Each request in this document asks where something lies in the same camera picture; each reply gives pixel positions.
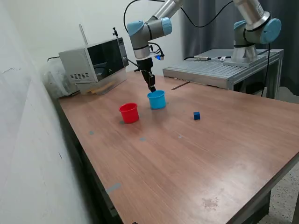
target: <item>metal grating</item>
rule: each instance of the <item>metal grating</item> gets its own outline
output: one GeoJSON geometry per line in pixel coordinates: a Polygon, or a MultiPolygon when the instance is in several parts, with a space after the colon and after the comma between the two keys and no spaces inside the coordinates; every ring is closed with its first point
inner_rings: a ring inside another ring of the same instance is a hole
{"type": "Polygon", "coordinates": [[[81,74],[72,74],[70,75],[71,79],[89,79],[89,74],[88,73],[81,73],[81,74]]]}
{"type": "Polygon", "coordinates": [[[177,65],[168,67],[168,69],[174,69],[179,71],[192,71],[195,73],[212,76],[229,78],[241,71],[246,70],[244,67],[223,65],[223,62],[216,61],[198,61],[198,60],[186,60],[177,65]]]}

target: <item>floor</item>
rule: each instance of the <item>floor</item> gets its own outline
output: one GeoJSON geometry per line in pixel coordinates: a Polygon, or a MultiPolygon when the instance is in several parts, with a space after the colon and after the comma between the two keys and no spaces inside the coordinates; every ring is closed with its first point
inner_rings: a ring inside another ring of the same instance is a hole
{"type": "MultiPolygon", "coordinates": [[[[278,99],[299,104],[299,97],[285,87],[280,88],[278,99]]],[[[269,215],[259,224],[291,224],[298,193],[299,163],[272,190],[269,215]]]]}

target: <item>metal table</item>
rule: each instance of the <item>metal table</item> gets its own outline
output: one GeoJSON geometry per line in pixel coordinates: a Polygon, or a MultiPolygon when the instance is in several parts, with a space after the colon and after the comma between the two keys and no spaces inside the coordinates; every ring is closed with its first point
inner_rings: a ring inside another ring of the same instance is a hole
{"type": "MultiPolygon", "coordinates": [[[[234,85],[267,67],[267,50],[258,49],[257,52],[259,55],[265,56],[265,58],[247,68],[224,65],[221,61],[199,61],[198,59],[188,59],[163,69],[163,73],[165,77],[178,78],[233,90],[234,85]]],[[[232,54],[233,49],[212,49],[199,56],[218,57],[232,56],[232,54]]],[[[283,57],[283,49],[272,49],[270,51],[271,66],[269,66],[270,75],[267,85],[268,98],[274,99],[278,97],[283,57]]]]}

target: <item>gray curtain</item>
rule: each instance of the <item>gray curtain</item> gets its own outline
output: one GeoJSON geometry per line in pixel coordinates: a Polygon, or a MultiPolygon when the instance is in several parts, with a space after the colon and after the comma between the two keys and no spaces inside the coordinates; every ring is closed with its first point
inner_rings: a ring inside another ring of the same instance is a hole
{"type": "MultiPolygon", "coordinates": [[[[229,0],[185,0],[183,9],[196,25],[205,25],[229,0]]],[[[279,38],[272,49],[284,49],[281,86],[299,95],[299,0],[260,0],[265,11],[282,22],[279,38]]],[[[184,56],[194,56],[210,49],[232,49],[233,25],[243,20],[234,3],[228,5],[217,19],[204,28],[194,27],[183,15],[184,56]]],[[[257,49],[267,49],[257,45],[257,49]]]]}

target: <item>red cup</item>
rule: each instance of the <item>red cup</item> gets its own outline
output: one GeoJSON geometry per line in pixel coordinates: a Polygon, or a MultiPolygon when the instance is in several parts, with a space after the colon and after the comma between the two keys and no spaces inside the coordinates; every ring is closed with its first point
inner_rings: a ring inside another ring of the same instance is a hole
{"type": "Polygon", "coordinates": [[[119,108],[119,111],[121,112],[123,121],[126,124],[131,124],[139,120],[137,104],[135,103],[127,103],[122,105],[119,108]]]}

